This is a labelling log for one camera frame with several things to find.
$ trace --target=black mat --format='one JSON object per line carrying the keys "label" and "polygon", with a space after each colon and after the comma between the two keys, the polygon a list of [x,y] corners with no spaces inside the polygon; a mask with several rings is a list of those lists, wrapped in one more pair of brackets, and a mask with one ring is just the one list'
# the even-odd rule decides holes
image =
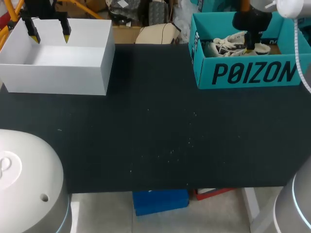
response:
{"label": "black mat", "polygon": [[311,95],[199,90],[186,46],[116,45],[106,97],[2,88],[0,128],[47,141],[73,193],[279,186],[311,154]]}

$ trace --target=white box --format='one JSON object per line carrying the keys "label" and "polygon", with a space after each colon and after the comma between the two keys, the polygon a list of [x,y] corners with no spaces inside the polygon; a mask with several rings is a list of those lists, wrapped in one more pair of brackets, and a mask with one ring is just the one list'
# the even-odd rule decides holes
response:
{"label": "white box", "polygon": [[34,19],[36,43],[20,20],[0,51],[9,92],[106,95],[115,44],[111,20],[68,19],[66,44],[57,19]]}

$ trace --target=white sneaker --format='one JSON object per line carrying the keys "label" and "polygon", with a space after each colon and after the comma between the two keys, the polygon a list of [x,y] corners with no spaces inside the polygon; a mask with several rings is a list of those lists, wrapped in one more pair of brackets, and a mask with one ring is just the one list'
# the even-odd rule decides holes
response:
{"label": "white sneaker", "polygon": [[213,42],[208,45],[209,53],[211,53],[213,57],[222,57],[227,52],[243,50],[245,48],[244,35],[245,32],[239,32],[227,36],[225,39],[215,38]]}
{"label": "white sneaker", "polygon": [[257,56],[257,55],[268,55],[271,48],[262,43],[256,43],[254,50],[247,50],[246,48],[242,50],[230,50],[225,54],[215,53],[212,50],[209,54],[214,54],[214,57],[234,57],[234,56]]}

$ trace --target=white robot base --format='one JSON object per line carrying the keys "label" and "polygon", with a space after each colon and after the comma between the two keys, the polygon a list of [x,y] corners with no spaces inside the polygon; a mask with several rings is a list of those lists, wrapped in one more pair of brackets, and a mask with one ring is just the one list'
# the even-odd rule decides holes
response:
{"label": "white robot base", "polygon": [[61,161],[42,139],[0,130],[0,232],[70,233]]}

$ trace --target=white plastic bag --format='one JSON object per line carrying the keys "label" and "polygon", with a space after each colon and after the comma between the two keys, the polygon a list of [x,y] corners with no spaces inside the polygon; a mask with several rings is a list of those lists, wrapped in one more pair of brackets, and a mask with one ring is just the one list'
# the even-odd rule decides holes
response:
{"label": "white plastic bag", "polygon": [[198,6],[190,0],[178,0],[178,6],[174,5],[173,22],[181,30],[181,43],[189,42],[191,17],[197,12]]}

